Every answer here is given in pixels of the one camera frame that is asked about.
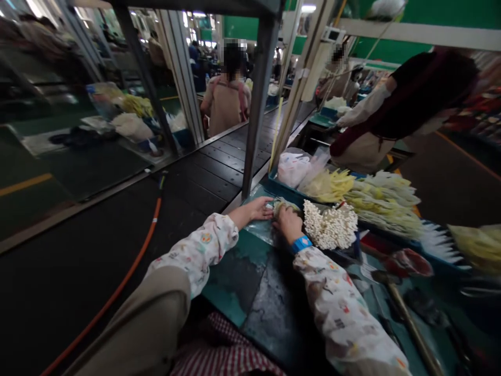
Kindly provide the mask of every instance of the conveyor belt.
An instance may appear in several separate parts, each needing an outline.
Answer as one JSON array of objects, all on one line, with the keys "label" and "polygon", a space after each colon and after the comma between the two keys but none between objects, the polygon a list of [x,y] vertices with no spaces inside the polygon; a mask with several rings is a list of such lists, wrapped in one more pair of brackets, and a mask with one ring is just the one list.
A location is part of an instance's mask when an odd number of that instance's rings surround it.
[{"label": "conveyor belt", "polygon": [[[312,110],[303,105],[294,129]],[[270,157],[277,113],[264,116],[254,173]],[[242,186],[247,127],[167,168],[162,209],[149,249],[116,304],[61,369],[100,333],[139,285],[152,260],[236,197]],[[143,179],[0,257],[4,349],[0,374],[40,374],[92,320],[144,241],[157,189],[155,177]]]}]

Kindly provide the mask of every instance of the green wall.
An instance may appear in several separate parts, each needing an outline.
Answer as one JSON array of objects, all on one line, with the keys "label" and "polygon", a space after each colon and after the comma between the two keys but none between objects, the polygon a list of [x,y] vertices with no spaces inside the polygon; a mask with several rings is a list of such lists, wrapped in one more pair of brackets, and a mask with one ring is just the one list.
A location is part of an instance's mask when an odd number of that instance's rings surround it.
[{"label": "green wall", "polygon": [[[297,0],[292,0],[291,10]],[[349,0],[354,16],[365,17],[373,0]],[[482,29],[501,29],[501,0],[409,0],[401,22],[440,26],[474,27]],[[249,17],[224,17],[224,38],[257,40],[259,20]],[[359,38],[353,53],[365,58],[375,39]],[[296,38],[293,53],[300,55],[304,40]],[[370,59],[401,64],[408,58],[429,51],[429,44],[381,40]]]},{"label": "green wall", "polygon": [[251,17],[225,16],[223,38],[257,40],[259,19]]}]

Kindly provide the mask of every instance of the white sleeve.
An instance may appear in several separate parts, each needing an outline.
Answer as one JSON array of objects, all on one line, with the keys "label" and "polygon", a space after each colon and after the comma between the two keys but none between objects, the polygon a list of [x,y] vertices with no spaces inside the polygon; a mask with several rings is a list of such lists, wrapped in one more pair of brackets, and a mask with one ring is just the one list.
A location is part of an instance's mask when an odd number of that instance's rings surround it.
[{"label": "white sleeve", "polygon": [[231,218],[214,213],[202,227],[179,240],[169,253],[153,261],[145,278],[159,267],[177,266],[188,273],[193,299],[200,295],[209,279],[209,266],[218,264],[237,241],[238,227]]},{"label": "white sleeve", "polygon": [[353,110],[337,121],[338,127],[351,127],[366,121],[376,112],[386,98],[391,95],[386,85],[381,85],[372,91],[364,100],[360,101]]},{"label": "white sleeve", "polygon": [[305,279],[315,325],[325,336],[327,360],[337,371],[410,374],[407,358],[369,313],[342,267],[311,246],[296,255],[294,268]]}]

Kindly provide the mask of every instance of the ceiling light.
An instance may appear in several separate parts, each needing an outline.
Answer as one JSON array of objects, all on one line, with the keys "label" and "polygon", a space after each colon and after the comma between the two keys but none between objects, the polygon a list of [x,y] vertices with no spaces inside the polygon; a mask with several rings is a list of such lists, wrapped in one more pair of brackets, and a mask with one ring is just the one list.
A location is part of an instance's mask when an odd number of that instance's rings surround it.
[{"label": "ceiling light", "polygon": [[301,13],[313,13],[317,7],[315,5],[303,5]]}]

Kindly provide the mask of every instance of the shelf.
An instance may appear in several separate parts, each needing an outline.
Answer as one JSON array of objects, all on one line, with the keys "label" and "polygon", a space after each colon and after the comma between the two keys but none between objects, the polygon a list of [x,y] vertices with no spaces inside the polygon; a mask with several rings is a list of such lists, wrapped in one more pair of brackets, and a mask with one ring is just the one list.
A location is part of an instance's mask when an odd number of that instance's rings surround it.
[{"label": "shelf", "polygon": [[281,13],[280,0],[111,0],[113,6],[191,10],[205,14],[244,17],[277,16]]}]

